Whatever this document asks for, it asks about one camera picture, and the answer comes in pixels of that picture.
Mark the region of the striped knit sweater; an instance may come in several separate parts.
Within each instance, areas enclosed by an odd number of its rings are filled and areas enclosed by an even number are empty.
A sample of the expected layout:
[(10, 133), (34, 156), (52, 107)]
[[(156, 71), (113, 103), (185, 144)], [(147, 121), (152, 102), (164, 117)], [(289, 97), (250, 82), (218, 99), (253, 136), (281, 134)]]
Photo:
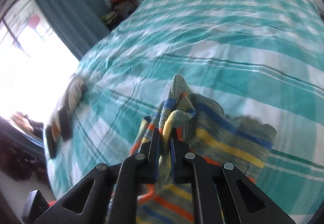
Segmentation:
[(242, 114), (242, 97), (249, 89), (245, 75), (234, 72), (207, 78), (181, 75), (146, 78), (109, 75), (110, 95), (107, 160), (124, 161), (151, 140), (162, 136), (159, 179), (146, 184), (138, 198), (137, 223), (192, 223), (191, 187), (171, 178), (169, 140), (172, 131), (190, 150), (214, 165), (233, 163), (251, 180), (264, 167), (277, 132)]

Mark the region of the orange fleece clothing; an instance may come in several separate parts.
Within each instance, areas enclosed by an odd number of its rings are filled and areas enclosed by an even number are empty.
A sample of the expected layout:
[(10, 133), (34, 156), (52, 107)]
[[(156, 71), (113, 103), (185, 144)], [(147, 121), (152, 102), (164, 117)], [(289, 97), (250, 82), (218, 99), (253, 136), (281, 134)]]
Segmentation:
[(51, 206), (53, 206), (55, 203), (56, 203), (56, 200), (49, 201), (49, 202), (48, 202), (48, 206), (51, 207)]

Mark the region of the pile of clothes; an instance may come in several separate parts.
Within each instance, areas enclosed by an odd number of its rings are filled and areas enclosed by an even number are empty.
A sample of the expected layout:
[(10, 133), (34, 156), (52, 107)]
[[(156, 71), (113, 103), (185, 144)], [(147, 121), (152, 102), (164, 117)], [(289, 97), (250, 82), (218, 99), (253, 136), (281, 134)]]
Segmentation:
[(102, 21), (110, 31), (113, 31), (137, 9), (138, 0), (104, 0), (104, 4), (110, 12), (102, 16)]

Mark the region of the black smartphone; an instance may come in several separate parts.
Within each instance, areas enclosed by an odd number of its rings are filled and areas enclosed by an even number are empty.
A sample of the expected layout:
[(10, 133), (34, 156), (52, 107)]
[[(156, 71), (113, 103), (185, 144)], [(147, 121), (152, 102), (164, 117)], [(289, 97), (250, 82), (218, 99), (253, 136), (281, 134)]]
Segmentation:
[(70, 118), (66, 107), (62, 107), (58, 111), (60, 135), (63, 141), (66, 141), (72, 137)]

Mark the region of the patterned pillow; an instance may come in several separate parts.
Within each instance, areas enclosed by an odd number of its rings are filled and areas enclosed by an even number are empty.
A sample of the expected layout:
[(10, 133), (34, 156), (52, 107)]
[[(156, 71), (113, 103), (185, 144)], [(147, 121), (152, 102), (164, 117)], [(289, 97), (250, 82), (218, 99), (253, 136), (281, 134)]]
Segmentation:
[(71, 116), (74, 113), (79, 102), (81, 101), (85, 93), (85, 90), (86, 90), (86, 85), (84, 80), (81, 78), (81, 76), (77, 74), (73, 74), (70, 77), (69, 83), (64, 93), (62, 94), (54, 110), (52, 111), (49, 121), (47, 122), (47, 125), (51, 125), (52, 127), (56, 126), (58, 128), (59, 131), (58, 140), (62, 138), (60, 135), (60, 125), (59, 125), (59, 118), (58, 118), (59, 109), (61, 109), (62, 107), (66, 107), (69, 114), (69, 118), (71, 119)]

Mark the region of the window with railing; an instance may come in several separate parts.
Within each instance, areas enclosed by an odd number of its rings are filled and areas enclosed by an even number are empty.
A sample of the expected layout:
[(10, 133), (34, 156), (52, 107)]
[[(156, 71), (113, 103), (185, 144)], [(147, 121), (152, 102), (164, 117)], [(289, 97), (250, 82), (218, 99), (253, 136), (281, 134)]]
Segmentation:
[(36, 2), (15, 0), (1, 16), (1, 116), (44, 122), (78, 65)]

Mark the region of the teal plaid bedspread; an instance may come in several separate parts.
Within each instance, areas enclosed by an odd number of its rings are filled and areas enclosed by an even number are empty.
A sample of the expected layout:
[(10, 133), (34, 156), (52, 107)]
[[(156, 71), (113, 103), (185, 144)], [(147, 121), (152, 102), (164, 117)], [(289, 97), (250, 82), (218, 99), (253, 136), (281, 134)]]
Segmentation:
[(296, 223), (308, 223), (323, 202), (323, 20), (313, 0), (142, 0), (80, 61), (86, 91), (72, 137), (47, 159), (54, 197), (98, 163), (113, 165), (105, 153), (109, 75), (197, 76), (202, 87), (232, 72), (249, 86), (242, 114), (277, 132), (252, 181)]

